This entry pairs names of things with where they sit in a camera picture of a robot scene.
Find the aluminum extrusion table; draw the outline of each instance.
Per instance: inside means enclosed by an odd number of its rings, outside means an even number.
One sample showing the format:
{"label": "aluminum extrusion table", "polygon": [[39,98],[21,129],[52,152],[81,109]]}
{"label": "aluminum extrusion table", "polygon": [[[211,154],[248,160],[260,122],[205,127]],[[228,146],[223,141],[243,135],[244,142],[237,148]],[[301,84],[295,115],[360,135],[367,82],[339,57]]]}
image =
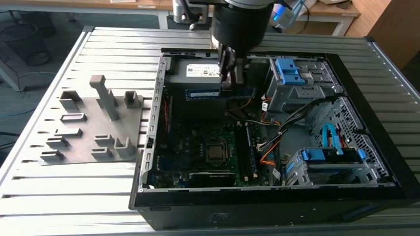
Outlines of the aluminum extrusion table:
{"label": "aluminum extrusion table", "polygon": [[[85,28],[0,169],[1,233],[13,236],[239,235],[307,231],[323,236],[420,234],[416,229],[419,204],[388,209],[349,224],[155,232],[139,213],[128,210],[135,163],[40,166],[39,145],[55,122],[60,122],[57,116],[63,108],[57,96],[63,89],[72,88],[83,96],[96,96],[88,80],[92,74],[104,74],[113,94],[135,89],[145,98],[144,107],[149,108],[161,47],[209,48],[211,34],[207,31]],[[420,96],[376,43],[364,38],[268,34],[257,50],[340,55],[420,178]],[[144,111],[139,148],[145,144],[148,118],[149,111]]]}

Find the blue clip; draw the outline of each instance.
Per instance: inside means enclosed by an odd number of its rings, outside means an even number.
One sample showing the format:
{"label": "blue clip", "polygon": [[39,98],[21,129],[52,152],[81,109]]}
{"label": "blue clip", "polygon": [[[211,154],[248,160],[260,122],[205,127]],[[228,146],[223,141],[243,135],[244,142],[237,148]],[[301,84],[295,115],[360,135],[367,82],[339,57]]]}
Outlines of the blue clip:
{"label": "blue clip", "polygon": [[341,145],[340,145],[340,137],[336,134],[336,127],[331,123],[325,123],[323,127],[323,147],[328,147],[328,135],[327,131],[331,130],[331,135],[332,135],[332,141],[333,141],[333,147],[336,148],[336,151],[339,155],[343,155],[344,152],[341,150]]}
{"label": "blue clip", "polygon": [[301,157],[305,161],[309,160],[308,153],[305,151],[301,151]]}
{"label": "blue clip", "polygon": [[293,59],[279,58],[276,65],[284,85],[305,85],[307,81],[300,77],[299,67],[295,65]]}
{"label": "blue clip", "polygon": [[293,166],[295,166],[295,163],[292,162],[289,166],[287,167],[287,173],[292,170]]}
{"label": "blue clip", "polygon": [[359,153],[360,159],[363,161],[365,161],[367,160],[367,153],[365,153],[365,151],[363,149],[359,149],[357,153]]}

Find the metal chassis frame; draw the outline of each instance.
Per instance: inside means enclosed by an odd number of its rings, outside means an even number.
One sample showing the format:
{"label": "metal chassis frame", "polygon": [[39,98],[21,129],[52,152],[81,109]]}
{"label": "metal chassis frame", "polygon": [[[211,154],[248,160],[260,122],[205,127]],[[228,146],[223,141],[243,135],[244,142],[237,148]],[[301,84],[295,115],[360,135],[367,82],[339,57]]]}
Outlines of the metal chassis frame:
{"label": "metal chassis frame", "polygon": [[[215,52],[215,50],[195,50],[195,49],[163,49],[163,52],[189,52],[193,53],[192,56],[188,56],[188,54],[184,54],[184,57],[195,57],[195,54],[205,53],[205,52]],[[192,206],[208,206],[208,207],[220,207],[223,205],[231,205],[237,204],[240,207],[247,207],[248,205],[255,208],[253,205],[261,205],[261,203],[265,203],[268,205],[272,205],[275,207],[275,204],[289,202],[295,203],[299,201],[308,201],[307,196],[311,195],[312,201],[323,200],[329,201],[329,203],[339,203],[336,199],[347,199],[349,201],[365,201],[369,199],[369,204],[375,204],[380,202],[380,204],[385,205],[380,207],[380,210],[389,208],[392,206],[408,205],[409,203],[416,202],[416,199],[420,198],[420,184],[417,179],[415,178],[415,175],[407,175],[407,173],[411,172],[409,167],[397,151],[396,146],[392,143],[392,140],[385,132],[385,129],[379,121],[379,118],[376,117],[373,110],[357,88],[356,82],[353,81],[347,68],[339,58],[335,54],[321,54],[321,53],[292,53],[292,52],[257,52],[252,53],[252,55],[280,55],[280,56],[317,56],[317,57],[325,57],[325,61],[329,63],[331,68],[333,70],[333,73],[336,77],[339,78],[339,82],[341,86],[344,87],[344,93],[348,97],[349,103],[352,104],[356,113],[359,115],[359,119],[364,124],[364,127],[367,128],[368,133],[371,134],[372,141],[376,145],[376,148],[379,152],[381,153],[383,161],[388,164],[388,169],[392,171],[393,177],[396,178],[396,181],[399,182],[397,187],[389,187],[389,188],[361,188],[361,189],[335,189],[335,191],[329,191],[329,189],[291,189],[288,190],[287,194],[281,192],[281,195],[279,196],[279,189],[273,189],[272,191],[268,191],[264,193],[264,198],[259,195],[259,191],[216,191],[216,192],[144,192],[141,187],[139,186],[139,177],[143,174],[144,169],[152,168],[152,155],[153,155],[153,146],[149,146],[145,148],[144,151],[144,158],[140,163],[140,160],[137,161],[136,169],[135,169],[135,178],[133,178],[133,186],[132,186],[132,193],[129,196],[129,209],[137,210],[140,212],[144,212],[148,207],[152,209],[152,207],[157,207],[159,209],[161,206],[165,206],[165,209],[160,209],[163,211],[171,211],[171,207],[173,207],[179,213],[184,210],[183,205],[188,205],[189,207],[185,207],[188,211],[192,211]],[[157,81],[164,81],[163,74],[165,71],[167,65],[160,61],[160,68],[157,73]],[[159,92],[161,90],[161,87],[164,85],[159,84],[159,87],[156,88],[155,92]],[[153,107],[152,110],[159,110],[157,105],[155,102],[160,103],[160,99],[153,100]],[[155,128],[151,128],[149,125],[149,133],[148,133],[148,139],[156,138],[156,125],[157,123],[153,123]],[[372,209],[369,213],[360,214],[360,217],[352,218],[351,220],[356,220],[361,218],[363,216],[375,213],[379,211],[377,209]],[[157,227],[157,229],[164,229],[161,226],[155,225],[155,223],[151,223],[152,227]]]}

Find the gray plastic part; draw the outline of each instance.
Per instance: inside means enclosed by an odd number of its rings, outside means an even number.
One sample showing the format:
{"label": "gray plastic part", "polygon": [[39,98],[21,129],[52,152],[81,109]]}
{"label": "gray plastic part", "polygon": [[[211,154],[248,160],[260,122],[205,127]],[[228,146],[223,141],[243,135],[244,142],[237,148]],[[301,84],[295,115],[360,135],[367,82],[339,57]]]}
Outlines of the gray plastic part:
{"label": "gray plastic part", "polygon": [[96,160],[111,160],[113,156],[108,147],[92,148],[91,154]]}
{"label": "gray plastic part", "polygon": [[116,138],[116,142],[115,142],[113,147],[115,147],[120,157],[132,156],[135,154],[136,148],[129,141],[129,137],[127,137],[124,145],[121,144],[120,139]]}
{"label": "gray plastic part", "polygon": [[137,108],[139,106],[141,106],[141,104],[139,104],[139,98],[137,98],[136,91],[125,91],[124,102],[125,102],[127,108]]}
{"label": "gray plastic part", "polygon": [[56,129],[55,136],[63,136],[63,137],[80,137],[83,134],[83,131],[80,128],[71,128],[71,129]]}
{"label": "gray plastic part", "polygon": [[79,110],[76,102],[81,99],[76,91],[63,91],[59,101],[67,111]]}
{"label": "gray plastic part", "polygon": [[120,115],[119,115],[117,109],[115,108],[115,103],[116,103],[115,97],[112,95],[112,92],[108,92],[107,87],[105,87],[105,76],[92,75],[89,84],[91,84],[91,87],[95,88],[97,91],[100,102],[103,104],[103,107],[107,110],[109,119],[119,120]]}
{"label": "gray plastic part", "polygon": [[113,138],[111,134],[97,134],[95,135],[95,142],[100,147],[113,146]]}
{"label": "gray plastic part", "polygon": [[295,86],[297,99],[303,98],[324,98],[325,95],[319,86]]}
{"label": "gray plastic part", "polygon": [[63,123],[65,122],[80,122],[80,121],[85,121],[87,117],[84,113],[69,113],[69,114],[64,114],[60,118],[60,121]]}
{"label": "gray plastic part", "polygon": [[40,158],[44,161],[61,161],[64,159],[64,155],[59,150],[43,151]]}
{"label": "gray plastic part", "polygon": [[45,143],[52,149],[64,148],[68,146],[68,142],[64,137],[48,138]]}
{"label": "gray plastic part", "polygon": [[[81,97],[81,100],[76,102],[79,107],[77,113],[84,113],[87,120],[81,122],[64,122],[57,127],[56,137],[65,137],[68,142],[67,147],[57,147],[64,159],[51,159],[49,161],[39,160],[41,165],[63,165],[72,163],[92,163],[92,162],[116,162],[116,161],[135,161],[137,157],[136,147],[139,143],[139,130],[141,124],[141,105],[143,97],[137,96],[139,107],[127,108],[123,96],[116,96],[116,109],[120,114],[120,119],[109,121],[109,116],[105,109],[101,109],[96,102],[97,97]],[[135,152],[132,155],[119,155],[113,148],[115,139],[119,138],[125,141],[129,137],[129,141]],[[112,153],[112,158],[95,159],[92,156],[92,149],[108,147]]]}

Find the wire bundle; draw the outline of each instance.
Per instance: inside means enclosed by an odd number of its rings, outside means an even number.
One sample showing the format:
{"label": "wire bundle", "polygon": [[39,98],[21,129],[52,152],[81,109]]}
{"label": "wire bundle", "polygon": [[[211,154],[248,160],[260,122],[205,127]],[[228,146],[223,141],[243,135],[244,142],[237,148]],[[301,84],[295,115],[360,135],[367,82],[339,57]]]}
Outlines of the wire bundle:
{"label": "wire bundle", "polygon": [[265,143],[263,143],[263,145],[260,146],[260,148],[267,148],[269,144],[273,144],[271,146],[269,150],[265,152],[265,154],[263,155],[263,157],[260,159],[260,163],[261,164],[268,164],[268,165],[273,165],[273,166],[276,165],[276,163],[273,161],[265,161],[265,158],[267,158],[268,154],[271,153],[271,151],[279,145],[281,137],[283,137],[284,133],[287,132],[288,127],[293,123],[296,123],[297,121],[300,121],[301,119],[305,118],[305,116],[308,115],[311,109],[315,106],[317,106],[320,103],[335,101],[336,99],[337,99],[337,95],[328,96],[325,98],[319,98],[319,99],[311,101],[309,103],[307,103],[301,108],[299,108],[289,115],[289,117],[284,120],[283,124],[280,125],[280,127],[277,129],[277,135],[271,140],[268,140]]}

